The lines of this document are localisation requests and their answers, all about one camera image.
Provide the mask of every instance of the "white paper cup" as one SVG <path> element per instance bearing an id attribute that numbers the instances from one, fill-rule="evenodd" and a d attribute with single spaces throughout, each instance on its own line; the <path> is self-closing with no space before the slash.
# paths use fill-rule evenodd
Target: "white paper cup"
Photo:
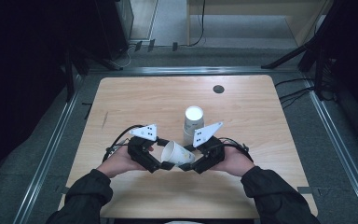
<path id="1" fill-rule="evenodd" d="M 183 140 L 184 140 L 185 146 L 193 145 L 194 131 L 190 134 L 190 133 L 186 132 L 185 126 L 184 126 L 183 127 Z"/>
<path id="2" fill-rule="evenodd" d="M 185 131 L 193 133 L 204 127 L 203 111 L 196 105 L 190 106 L 185 112 Z"/>
<path id="3" fill-rule="evenodd" d="M 174 163 L 180 166 L 185 163 L 193 163 L 196 157 L 193 153 L 181 147 L 179 144 L 171 141 L 162 149 L 161 161 Z"/>

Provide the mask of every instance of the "metal frame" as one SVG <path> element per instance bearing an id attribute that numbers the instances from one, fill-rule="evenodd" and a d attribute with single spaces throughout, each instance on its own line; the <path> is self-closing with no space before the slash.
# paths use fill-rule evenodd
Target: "metal frame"
<path id="1" fill-rule="evenodd" d="M 45 153 L 43 154 L 42 160 L 39 162 L 39 166 L 36 169 L 34 177 L 28 186 L 28 189 L 24 195 L 21 206 L 13 223 L 27 223 L 28 217 L 31 214 L 32 209 L 34 208 L 34 203 L 37 199 L 39 191 L 42 188 L 43 182 L 45 181 L 48 169 L 51 165 L 51 162 L 54 158 L 55 152 L 57 150 L 58 144 L 61 141 L 62 133 L 65 130 L 68 119 L 72 114 L 72 110 L 75 107 L 76 99 L 78 96 L 78 89 L 83 83 L 83 78 L 80 75 L 76 77 L 76 87 L 75 93 L 71 100 L 66 103 L 63 108 L 60 119 L 54 129 L 54 132 L 48 141 L 48 146 L 46 147 Z"/>
<path id="2" fill-rule="evenodd" d="M 271 73 L 299 73 L 295 66 L 282 66 L 274 70 L 261 69 L 260 66 L 189 66 L 189 67 L 136 67 L 126 68 L 121 71 L 106 72 L 106 69 L 92 69 L 95 75 L 106 75 L 110 77 L 166 77 L 166 76 L 230 76 L 250 74 L 271 74 Z"/>
<path id="3" fill-rule="evenodd" d="M 310 81 L 305 81 L 305 85 L 307 87 L 313 86 L 312 82 Z M 347 174 L 348 179 L 351 181 L 352 187 L 358 197 L 358 168 L 351 158 L 351 153 L 348 151 L 345 143 L 342 141 L 339 131 L 331 119 L 329 112 L 327 111 L 325 103 L 319 100 L 317 94 L 314 91 L 310 93 L 310 99 L 315 105 L 315 108 L 322 120 L 322 123 L 324 124 L 325 129 L 327 130 L 327 133 L 333 143 L 334 149 L 336 150 L 345 173 Z"/>

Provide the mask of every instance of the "metal stand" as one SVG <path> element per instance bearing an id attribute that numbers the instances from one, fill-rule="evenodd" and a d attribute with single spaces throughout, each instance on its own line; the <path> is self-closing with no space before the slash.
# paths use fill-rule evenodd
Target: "metal stand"
<path id="1" fill-rule="evenodd" d="M 321 27 L 316 32 L 315 36 L 305 43 L 304 45 L 298 47 L 297 49 L 289 52 L 275 62 L 261 65 L 262 69 L 274 69 L 280 66 L 283 63 L 293 59 L 297 55 L 305 52 L 301 61 L 298 63 L 297 67 L 300 72 L 308 72 L 313 64 L 316 62 L 316 72 L 315 72 L 315 93 L 318 95 L 319 99 L 322 100 L 322 81 L 324 75 L 324 63 L 325 63 L 325 47 L 324 40 L 329 36 L 329 30 L 332 27 L 333 19 L 336 17 L 339 9 L 342 7 L 342 1 L 336 0 L 331 6 L 329 12 L 324 18 Z"/>

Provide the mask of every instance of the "wooden table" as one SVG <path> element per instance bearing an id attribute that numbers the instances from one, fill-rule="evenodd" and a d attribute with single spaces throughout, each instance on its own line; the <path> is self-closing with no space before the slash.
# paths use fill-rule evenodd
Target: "wooden table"
<path id="1" fill-rule="evenodd" d="M 187 44 L 190 45 L 190 16 L 202 15 L 203 0 L 187 0 Z M 332 0 L 208 0 L 205 15 L 285 16 L 297 44 L 313 35 L 315 24 L 331 7 Z"/>
<path id="2" fill-rule="evenodd" d="M 213 92 L 216 85 L 225 91 Z M 223 121 L 215 136 L 246 144 L 256 165 L 276 171 L 295 189 L 309 186 L 268 76 L 103 79 L 67 186 L 97 167 L 105 149 L 131 125 L 155 123 L 159 137 L 183 144 L 185 110 L 191 105 L 203 109 L 206 125 Z M 155 146 L 152 152 L 159 161 L 161 150 Z M 133 171 L 113 178 L 111 188 L 114 196 L 102 217 L 258 218 L 240 178 L 223 172 Z M 304 196 L 317 215 L 312 195 Z"/>

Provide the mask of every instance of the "black jacket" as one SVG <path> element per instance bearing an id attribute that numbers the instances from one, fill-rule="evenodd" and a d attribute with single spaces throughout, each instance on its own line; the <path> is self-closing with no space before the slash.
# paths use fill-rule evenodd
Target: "black jacket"
<path id="1" fill-rule="evenodd" d="M 307 201 L 271 170 L 256 166 L 241 179 L 246 196 L 255 199 L 261 223 L 319 223 Z M 100 223 L 100 210 L 113 196 L 110 179 L 92 170 L 78 179 L 65 197 L 65 206 L 47 223 Z"/>

